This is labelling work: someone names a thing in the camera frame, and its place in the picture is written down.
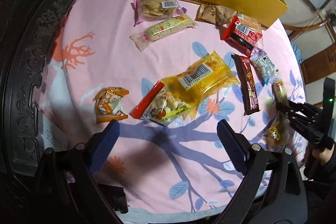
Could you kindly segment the person's right hand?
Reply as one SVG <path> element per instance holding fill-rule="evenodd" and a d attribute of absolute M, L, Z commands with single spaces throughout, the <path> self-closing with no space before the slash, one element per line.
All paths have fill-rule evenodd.
<path fill-rule="evenodd" d="M 305 156 L 301 162 L 306 164 L 309 157 L 312 155 L 314 158 L 319 160 L 321 164 L 326 164 L 332 158 L 334 150 L 335 150 L 335 143 L 333 144 L 333 147 L 331 149 L 326 148 L 324 150 L 313 148 L 311 144 L 308 144 L 306 147 Z"/>

